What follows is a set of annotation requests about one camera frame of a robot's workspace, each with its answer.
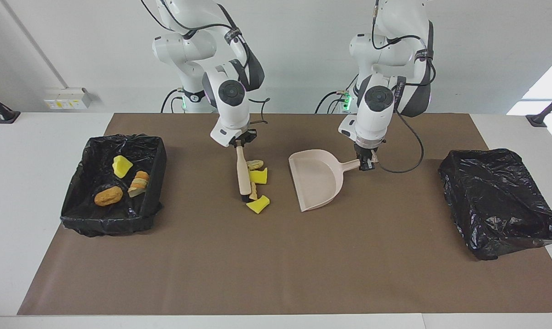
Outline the beige hand brush black bristles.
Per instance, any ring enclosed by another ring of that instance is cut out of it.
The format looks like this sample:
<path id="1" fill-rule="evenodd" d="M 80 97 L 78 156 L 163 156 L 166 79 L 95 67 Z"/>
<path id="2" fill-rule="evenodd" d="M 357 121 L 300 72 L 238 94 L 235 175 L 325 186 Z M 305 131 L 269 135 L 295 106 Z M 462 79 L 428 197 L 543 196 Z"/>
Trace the beige hand brush black bristles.
<path id="1" fill-rule="evenodd" d="M 244 203 L 250 202 L 249 196 L 252 194 L 251 182 L 249 179 L 247 161 L 244 157 L 244 148 L 241 145 L 236 146 L 235 148 L 237 153 L 237 179 L 239 193 L 241 195 L 241 200 Z"/>

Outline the black clamp stand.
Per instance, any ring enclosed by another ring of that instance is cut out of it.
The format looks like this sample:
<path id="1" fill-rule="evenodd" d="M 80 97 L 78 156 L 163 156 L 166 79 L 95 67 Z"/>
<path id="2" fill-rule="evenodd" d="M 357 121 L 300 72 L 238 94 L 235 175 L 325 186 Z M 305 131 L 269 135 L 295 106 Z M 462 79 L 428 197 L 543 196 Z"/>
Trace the black clamp stand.
<path id="1" fill-rule="evenodd" d="M 20 115 L 20 111 L 14 111 L 0 102 L 0 124 L 12 124 Z"/>
<path id="2" fill-rule="evenodd" d="M 544 127 L 547 128 L 547 125 L 544 123 L 546 116 L 552 113 L 552 101 L 551 103 L 539 114 L 536 115 L 526 115 L 526 120 L 533 127 Z"/>

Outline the beige plastic dustpan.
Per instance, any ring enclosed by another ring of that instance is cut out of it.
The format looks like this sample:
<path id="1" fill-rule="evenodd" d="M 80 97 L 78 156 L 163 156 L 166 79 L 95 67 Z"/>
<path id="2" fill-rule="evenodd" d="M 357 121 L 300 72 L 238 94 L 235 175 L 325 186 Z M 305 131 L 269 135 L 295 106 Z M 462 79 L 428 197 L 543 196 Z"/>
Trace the beige plastic dustpan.
<path id="1" fill-rule="evenodd" d="M 360 164 L 358 159 L 342 163 L 322 149 L 309 149 L 289 156 L 300 211 L 311 211 L 332 202 L 342 189 L 343 174 Z"/>

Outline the black bag lined bin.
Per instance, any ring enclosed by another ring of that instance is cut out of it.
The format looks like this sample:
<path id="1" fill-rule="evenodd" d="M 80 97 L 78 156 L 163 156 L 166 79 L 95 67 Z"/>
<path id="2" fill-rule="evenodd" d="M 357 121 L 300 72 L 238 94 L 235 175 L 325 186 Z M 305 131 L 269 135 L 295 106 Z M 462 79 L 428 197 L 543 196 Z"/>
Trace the black bag lined bin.
<path id="1" fill-rule="evenodd" d="M 112 169 L 113 158 L 126 157 L 133 167 L 123 179 Z M 90 138 L 63 202 L 61 222 L 86 237 L 120 236 L 153 228 L 161 210 L 161 189 L 167 167 L 167 152 L 160 137 L 147 135 L 110 135 Z M 131 198 L 128 188 L 136 173 L 146 171 L 150 181 L 144 193 Z M 94 204 L 98 192 L 119 186 L 123 198 L 116 204 Z"/>
<path id="2" fill-rule="evenodd" d="M 451 150 L 438 174 L 452 221 L 476 259 L 552 244 L 552 210 L 516 152 Z"/>

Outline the brown paper table mat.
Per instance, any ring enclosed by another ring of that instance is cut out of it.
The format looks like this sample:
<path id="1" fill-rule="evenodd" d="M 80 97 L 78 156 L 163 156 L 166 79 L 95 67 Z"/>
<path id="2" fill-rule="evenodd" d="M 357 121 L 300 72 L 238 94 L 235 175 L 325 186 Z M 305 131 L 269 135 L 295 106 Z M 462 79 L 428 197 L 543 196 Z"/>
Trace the brown paper table mat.
<path id="1" fill-rule="evenodd" d="M 115 114 L 106 134 L 161 137 L 163 209 L 153 229 L 84 237 L 59 227 L 19 315 L 552 313 L 545 248 L 479 261 L 444 200 L 438 167 L 486 149 L 469 115 L 410 120 L 426 148 L 416 170 L 347 172 L 325 207 L 299 210 L 288 158 L 355 158 L 335 115 L 269 115 L 245 148 L 262 159 L 261 213 L 238 195 L 235 152 L 210 137 L 215 115 Z"/>

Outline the white wall socket box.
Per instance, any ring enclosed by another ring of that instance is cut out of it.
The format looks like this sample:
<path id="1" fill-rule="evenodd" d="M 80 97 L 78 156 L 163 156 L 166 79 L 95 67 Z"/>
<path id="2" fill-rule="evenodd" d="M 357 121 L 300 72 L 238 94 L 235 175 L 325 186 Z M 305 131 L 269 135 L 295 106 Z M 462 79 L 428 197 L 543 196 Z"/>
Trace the white wall socket box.
<path id="1" fill-rule="evenodd" d="M 45 90 L 44 104 L 50 110 L 88 110 L 92 104 L 86 88 L 49 88 Z"/>

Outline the brown bread-like trash piece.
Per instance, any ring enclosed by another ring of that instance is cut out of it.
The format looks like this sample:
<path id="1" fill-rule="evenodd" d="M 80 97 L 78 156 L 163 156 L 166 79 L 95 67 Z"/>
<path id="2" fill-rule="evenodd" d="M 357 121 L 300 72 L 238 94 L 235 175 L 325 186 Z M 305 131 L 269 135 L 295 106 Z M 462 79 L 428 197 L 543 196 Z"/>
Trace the brown bread-like trash piece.
<path id="1" fill-rule="evenodd" d="M 119 186 L 113 186 L 101 192 L 94 197 L 94 204 L 100 207 L 113 205 L 121 201 L 123 190 Z"/>

